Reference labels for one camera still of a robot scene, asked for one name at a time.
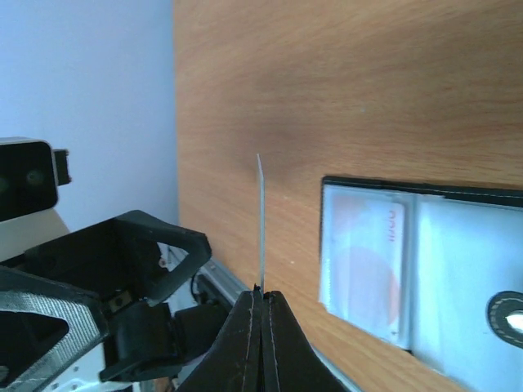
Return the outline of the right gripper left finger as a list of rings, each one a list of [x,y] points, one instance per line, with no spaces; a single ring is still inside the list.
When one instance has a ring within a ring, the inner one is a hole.
[[[216,340],[179,391],[257,391],[262,294],[242,292]]]

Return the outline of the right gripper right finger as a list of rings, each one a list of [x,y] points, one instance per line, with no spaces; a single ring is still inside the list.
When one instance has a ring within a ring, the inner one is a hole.
[[[262,391],[345,391],[313,350],[282,292],[263,295]]]

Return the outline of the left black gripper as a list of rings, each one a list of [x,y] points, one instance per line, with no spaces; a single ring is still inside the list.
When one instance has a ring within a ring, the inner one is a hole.
[[[232,309],[160,303],[211,255],[205,234],[138,210],[25,251],[30,274],[1,268],[1,311],[13,318],[1,323],[1,390],[42,391],[103,340],[100,381],[175,376],[209,351]],[[119,291],[156,306],[102,305]]]

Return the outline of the white card orange circles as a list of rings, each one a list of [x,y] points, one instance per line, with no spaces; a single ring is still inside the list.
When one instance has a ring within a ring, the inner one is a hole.
[[[357,327],[400,335],[405,205],[355,195],[332,198],[324,305]]]

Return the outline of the black leather card holder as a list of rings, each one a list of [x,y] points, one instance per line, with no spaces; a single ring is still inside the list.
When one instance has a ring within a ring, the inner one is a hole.
[[[405,205],[399,339],[367,333],[469,390],[521,390],[521,191],[324,177],[319,300],[325,309],[336,195]]]

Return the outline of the teal card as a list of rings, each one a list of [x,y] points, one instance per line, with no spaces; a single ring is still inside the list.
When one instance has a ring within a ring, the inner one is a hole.
[[[262,168],[262,158],[257,154],[257,184],[258,184],[258,258],[259,286],[265,291],[265,178]]]

